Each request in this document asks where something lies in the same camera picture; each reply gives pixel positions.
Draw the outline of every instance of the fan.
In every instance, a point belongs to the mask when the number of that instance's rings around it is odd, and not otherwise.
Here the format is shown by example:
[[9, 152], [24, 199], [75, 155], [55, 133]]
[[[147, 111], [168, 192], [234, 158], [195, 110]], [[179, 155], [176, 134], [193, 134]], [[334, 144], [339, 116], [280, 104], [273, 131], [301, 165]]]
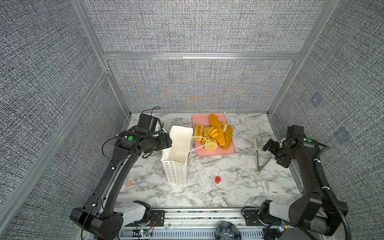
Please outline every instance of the fan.
[[223, 222], [215, 233], [216, 240], [241, 240], [239, 229], [230, 222]]

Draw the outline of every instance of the white marble surface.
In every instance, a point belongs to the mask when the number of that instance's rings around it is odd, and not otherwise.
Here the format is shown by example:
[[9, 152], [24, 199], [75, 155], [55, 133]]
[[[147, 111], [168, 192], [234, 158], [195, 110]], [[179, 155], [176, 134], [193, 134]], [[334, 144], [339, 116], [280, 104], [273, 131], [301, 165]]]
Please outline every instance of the white marble surface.
[[[192, 127], [192, 113], [154, 113], [166, 125]], [[121, 187], [116, 206], [124, 206], [134, 200], [141, 200], [152, 207], [242, 207], [260, 204], [265, 199], [289, 204], [300, 197], [299, 190], [289, 169], [269, 161], [265, 169], [256, 174], [256, 153], [253, 137], [259, 151], [259, 163], [271, 158], [262, 152], [262, 146], [270, 139], [275, 140], [272, 128], [265, 114], [225, 114], [233, 126], [233, 155], [199, 157], [193, 153], [188, 184], [170, 184], [161, 164], [161, 151], [154, 152], [147, 159], [139, 158], [127, 175], [132, 186]], [[139, 114], [133, 114], [130, 126], [137, 123]], [[215, 177], [221, 182], [216, 184]], [[285, 195], [264, 195], [262, 181], [280, 181]]]

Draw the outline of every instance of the paper bag handle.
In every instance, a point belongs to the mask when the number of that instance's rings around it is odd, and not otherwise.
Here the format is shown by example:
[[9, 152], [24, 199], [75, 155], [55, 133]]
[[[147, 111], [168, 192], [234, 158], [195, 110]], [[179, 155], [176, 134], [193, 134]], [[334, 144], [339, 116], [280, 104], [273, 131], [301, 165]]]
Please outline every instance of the paper bag handle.
[[[203, 146], [201, 146], [201, 147], [204, 147], [204, 146], [207, 144], [207, 139], [206, 139], [205, 137], [201, 137], [201, 138], [204, 138], [204, 139], [205, 139], [205, 143], [204, 143], [204, 145], [203, 145]], [[201, 148], [201, 147], [197, 147], [197, 148], [195, 148], [195, 149], [192, 149], [192, 150], [190, 150], [190, 151], [188, 151], [188, 152], [192, 152], [192, 151], [195, 151], [196, 149], [199, 149], [199, 148]]]

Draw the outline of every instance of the textured gray panel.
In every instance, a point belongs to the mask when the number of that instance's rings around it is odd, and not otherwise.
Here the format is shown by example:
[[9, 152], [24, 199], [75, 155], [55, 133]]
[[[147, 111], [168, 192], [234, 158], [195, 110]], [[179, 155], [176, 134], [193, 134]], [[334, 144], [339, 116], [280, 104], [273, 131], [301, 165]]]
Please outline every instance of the textured gray panel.
[[105, 51], [299, 52], [326, 0], [85, 0]]
[[110, 60], [132, 111], [267, 111], [288, 60]]
[[[1, 239], [74, 239], [79, 228], [69, 215], [97, 186], [108, 165], [101, 146], [124, 118], [105, 80]], [[107, 156], [113, 143], [105, 145]]]
[[101, 67], [70, 1], [0, 4], [2, 206]]
[[297, 124], [332, 147], [322, 163], [354, 239], [382, 236], [383, 66], [384, 2], [342, 0], [272, 116], [281, 136]]

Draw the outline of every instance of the pink tray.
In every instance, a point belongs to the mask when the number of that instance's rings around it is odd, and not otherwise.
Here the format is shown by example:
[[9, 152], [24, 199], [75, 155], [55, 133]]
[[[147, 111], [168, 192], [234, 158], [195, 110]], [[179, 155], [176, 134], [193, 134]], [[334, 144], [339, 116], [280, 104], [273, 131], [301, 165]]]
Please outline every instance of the pink tray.
[[[211, 125], [209, 122], [210, 114], [196, 114], [192, 116], [192, 126], [195, 129], [196, 124], [201, 124], [203, 126]], [[219, 122], [227, 122], [225, 115], [222, 113], [215, 113]], [[195, 147], [201, 147], [201, 142], [195, 142]], [[234, 154], [236, 152], [235, 145], [233, 141], [227, 150], [223, 150], [220, 146], [215, 151], [208, 151], [205, 148], [199, 148], [196, 150], [196, 154], [199, 156], [212, 156], [212, 155], [227, 155]]]

